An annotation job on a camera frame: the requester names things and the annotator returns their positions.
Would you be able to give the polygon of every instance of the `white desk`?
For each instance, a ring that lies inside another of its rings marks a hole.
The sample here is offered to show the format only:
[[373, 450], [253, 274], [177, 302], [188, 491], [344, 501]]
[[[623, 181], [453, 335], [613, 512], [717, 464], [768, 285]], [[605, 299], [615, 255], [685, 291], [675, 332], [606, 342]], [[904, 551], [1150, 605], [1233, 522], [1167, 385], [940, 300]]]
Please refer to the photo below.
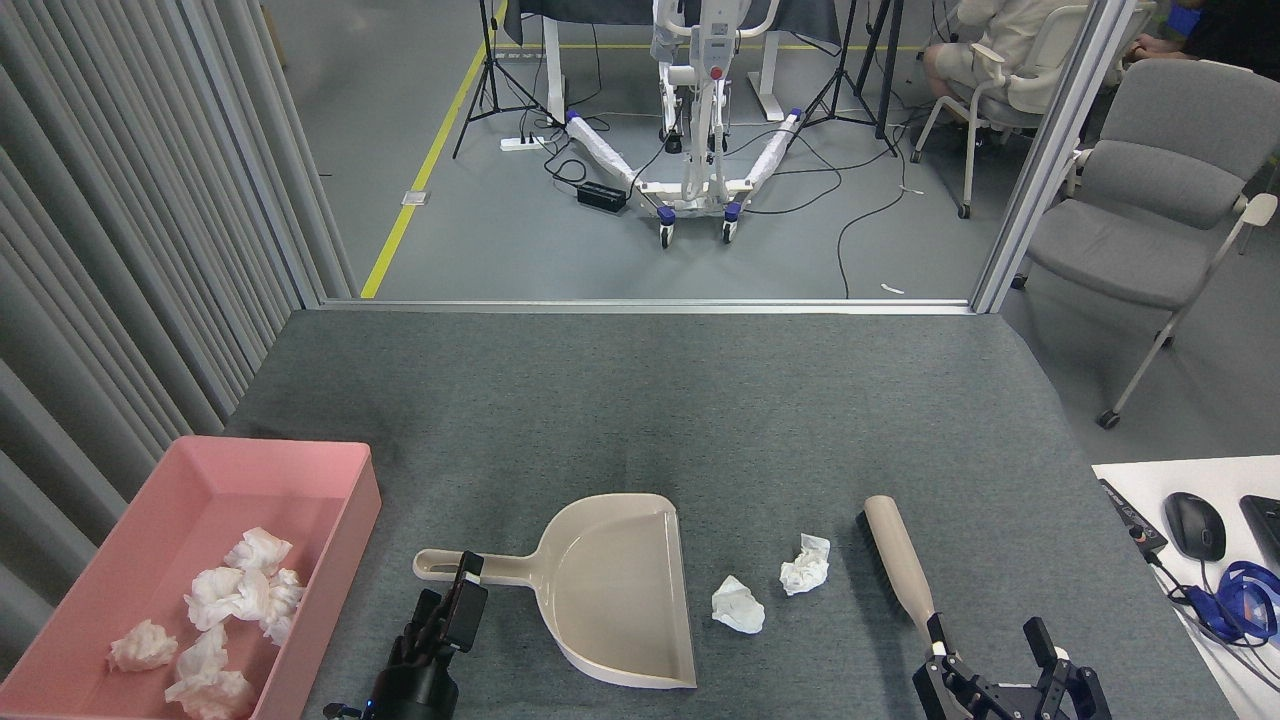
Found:
[[[1138, 512], [1165, 534], [1169, 533], [1169, 524], [1165, 521], [1164, 501], [1170, 493], [1185, 491], [1207, 500], [1222, 515], [1226, 527], [1226, 557], [1208, 564], [1208, 579], [1215, 587], [1233, 560], [1266, 565], [1239, 501], [1244, 495], [1280, 496], [1280, 455], [1094, 465], [1093, 471], [1097, 477], [1106, 478]], [[1160, 560], [1183, 583], [1201, 584], [1199, 562], [1178, 552], [1172, 542], [1160, 551]], [[1178, 611], [1171, 607], [1170, 612]], [[1203, 638], [1188, 623], [1184, 621], [1183, 625], [1236, 715], [1243, 720], [1280, 717], [1280, 694], [1228, 657], [1226, 650]], [[1247, 651], [1239, 652], [1252, 660]], [[1268, 643], [1258, 648], [1258, 652], [1272, 669], [1280, 671], [1280, 647], [1276, 643]]]

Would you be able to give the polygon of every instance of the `white table leg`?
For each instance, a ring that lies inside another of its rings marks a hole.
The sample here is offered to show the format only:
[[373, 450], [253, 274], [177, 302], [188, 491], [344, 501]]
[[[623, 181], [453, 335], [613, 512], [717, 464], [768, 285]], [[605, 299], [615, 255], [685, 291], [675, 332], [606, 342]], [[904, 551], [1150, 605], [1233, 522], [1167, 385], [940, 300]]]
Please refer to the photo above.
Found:
[[543, 51], [547, 54], [547, 109], [564, 124], [564, 74], [559, 64], [559, 23], [543, 18]]
[[776, 29], [764, 33], [764, 58], [760, 72], [746, 73], [746, 79], [751, 82], [755, 96], [760, 100], [764, 119], [771, 123], [781, 122], [783, 117], [782, 105], [778, 105], [778, 99], [773, 96], [773, 70], [778, 64], [778, 36], [781, 35], [782, 32]]

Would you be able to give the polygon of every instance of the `black mouse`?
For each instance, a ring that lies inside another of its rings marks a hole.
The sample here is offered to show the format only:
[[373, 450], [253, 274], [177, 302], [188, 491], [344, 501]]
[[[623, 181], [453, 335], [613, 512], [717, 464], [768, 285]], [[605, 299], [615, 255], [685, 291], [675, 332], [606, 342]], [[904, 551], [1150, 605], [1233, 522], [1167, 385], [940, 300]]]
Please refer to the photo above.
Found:
[[1222, 516], [1204, 498], [1175, 492], [1165, 498], [1169, 539], [1194, 560], [1216, 561], [1226, 555], [1226, 529]]

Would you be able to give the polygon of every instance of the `tripod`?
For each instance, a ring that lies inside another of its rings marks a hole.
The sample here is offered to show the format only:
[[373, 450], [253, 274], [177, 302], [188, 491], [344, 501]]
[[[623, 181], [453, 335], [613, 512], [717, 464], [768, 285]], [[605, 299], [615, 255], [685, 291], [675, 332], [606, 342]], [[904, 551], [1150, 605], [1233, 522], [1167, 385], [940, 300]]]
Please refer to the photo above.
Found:
[[[467, 110], [467, 119], [462, 123], [462, 132], [458, 133], [458, 142], [453, 146], [453, 159], [458, 159], [458, 149], [462, 147], [462, 138], [467, 135], [467, 126], [475, 120], [483, 120], [490, 115], [497, 115], [500, 113], [517, 113], [524, 110], [541, 110], [548, 117], [550, 117], [550, 110], [548, 110], [536, 97], [522, 85], [516, 82], [516, 78], [511, 77], [507, 68], [498, 64], [498, 59], [493, 55], [493, 42], [489, 40], [489, 32], [498, 32], [497, 18], [489, 17], [489, 10], [485, 8], [485, 0], [479, 0], [480, 3], [480, 28], [484, 36], [484, 72], [480, 73], [480, 82], [476, 83], [475, 95], [471, 96], [471, 108]], [[516, 105], [512, 108], [503, 108], [502, 102], [498, 101], [498, 76], [502, 73], [507, 78], [507, 85], [512, 87], [518, 95], [522, 95], [527, 100], [524, 105]], [[481, 110], [476, 113], [476, 105], [480, 104], [480, 96], [484, 95], [485, 83], [489, 83], [489, 95], [493, 97], [493, 108], [489, 110]]]
[[[858, 82], [854, 82], [849, 77], [849, 72], [845, 69], [849, 61], [849, 40], [854, 32], [854, 10], [858, 0], [849, 0], [849, 18], [845, 20], [845, 36], [840, 41], [840, 60], [836, 63], [836, 72], [832, 73], [831, 79], [827, 85], [822, 86], [818, 95], [809, 102], [809, 106], [804, 113], [804, 123], [801, 128], [809, 126], [815, 126], [818, 123], [824, 123], [827, 120], [844, 120], [846, 123], [858, 123], [863, 126], [876, 126], [876, 138], [883, 140], [884, 145], [888, 146], [890, 152], [897, 156], [897, 150], [893, 143], [888, 141], [888, 136], [884, 133], [884, 123], [888, 117], [888, 99], [893, 83], [893, 64], [897, 60], [897, 37], [902, 27], [902, 0], [881, 0], [879, 12], [876, 14], [876, 24], [868, 26], [869, 38], [867, 42], [867, 54], [863, 55], [863, 67], [858, 72]], [[867, 73], [870, 70], [872, 60], [876, 58], [876, 45], [879, 42], [881, 32], [884, 29], [884, 20], [888, 18], [890, 6], [892, 5], [893, 15], [890, 19], [888, 26], [888, 54], [884, 58], [884, 78], [881, 83], [881, 97], [879, 97], [879, 113], [872, 111], [867, 100], [863, 99], [863, 87], [867, 85]], [[849, 87], [854, 91], [854, 97], [867, 111], [867, 119], [863, 118], [844, 118], [836, 114], [836, 105], [840, 102], [840, 81], [844, 79], [849, 83]], [[814, 118], [813, 114], [819, 105], [823, 104], [827, 92], [831, 91], [831, 102], [827, 105], [827, 114], [819, 118]]]

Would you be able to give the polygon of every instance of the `person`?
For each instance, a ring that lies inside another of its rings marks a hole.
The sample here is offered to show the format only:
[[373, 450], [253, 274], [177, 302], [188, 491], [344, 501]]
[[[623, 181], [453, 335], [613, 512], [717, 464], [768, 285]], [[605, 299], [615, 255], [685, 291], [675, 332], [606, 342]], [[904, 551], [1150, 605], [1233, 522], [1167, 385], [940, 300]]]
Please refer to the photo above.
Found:
[[[1044, 18], [1050, 13], [1066, 5], [1080, 5], [1084, 1], [960, 0], [956, 6], [956, 19], [966, 26], [982, 27], [979, 42], [1000, 54], [1005, 59], [1002, 69], [1011, 72], [1027, 59], [1036, 42], [1036, 35], [1043, 27]], [[955, 92], [951, 88], [951, 82], [975, 88], [980, 82], [991, 79], [982, 63], [974, 60], [969, 42], [943, 42], [925, 49], [924, 77], [934, 97], [948, 96], [964, 101], [968, 101], [969, 97]], [[993, 95], [1004, 97], [1002, 90], [995, 90]]]
[[1280, 81], [1280, 1], [1175, 1], [1183, 8], [1201, 10], [1201, 18], [1187, 40], [1143, 33], [1129, 47], [1125, 59], [1213, 60]]

